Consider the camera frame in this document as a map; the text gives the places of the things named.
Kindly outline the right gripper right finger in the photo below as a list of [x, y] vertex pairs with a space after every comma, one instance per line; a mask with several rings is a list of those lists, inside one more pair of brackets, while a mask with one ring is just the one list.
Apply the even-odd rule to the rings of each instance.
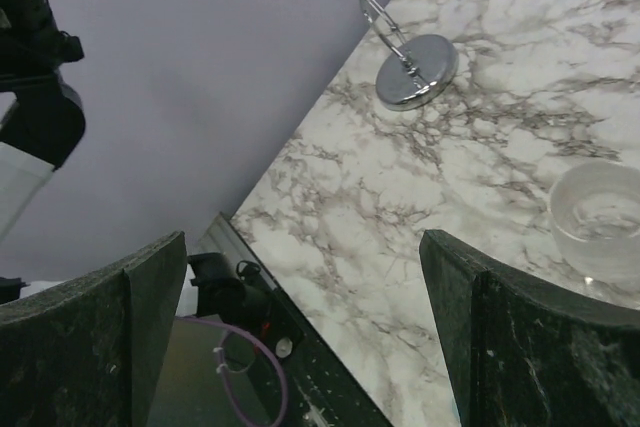
[[501, 263], [443, 230], [421, 266], [464, 426], [636, 426], [639, 313]]

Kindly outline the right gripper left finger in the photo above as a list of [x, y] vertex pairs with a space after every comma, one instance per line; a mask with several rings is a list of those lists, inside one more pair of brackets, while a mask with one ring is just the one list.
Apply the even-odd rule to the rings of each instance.
[[2, 425], [146, 425], [186, 264], [174, 232], [2, 305]]

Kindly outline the clear wine glass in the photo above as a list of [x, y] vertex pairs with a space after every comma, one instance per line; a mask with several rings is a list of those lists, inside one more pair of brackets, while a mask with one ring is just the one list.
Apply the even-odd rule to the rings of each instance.
[[560, 254], [581, 275], [639, 288], [639, 170], [596, 160], [551, 187], [550, 229]]

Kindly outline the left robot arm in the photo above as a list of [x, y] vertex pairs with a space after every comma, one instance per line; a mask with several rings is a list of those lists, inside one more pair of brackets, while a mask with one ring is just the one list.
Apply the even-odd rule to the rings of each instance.
[[59, 72], [83, 57], [48, 0], [1, 0], [1, 90], [15, 97], [1, 118], [3, 235], [84, 136], [80, 96]]

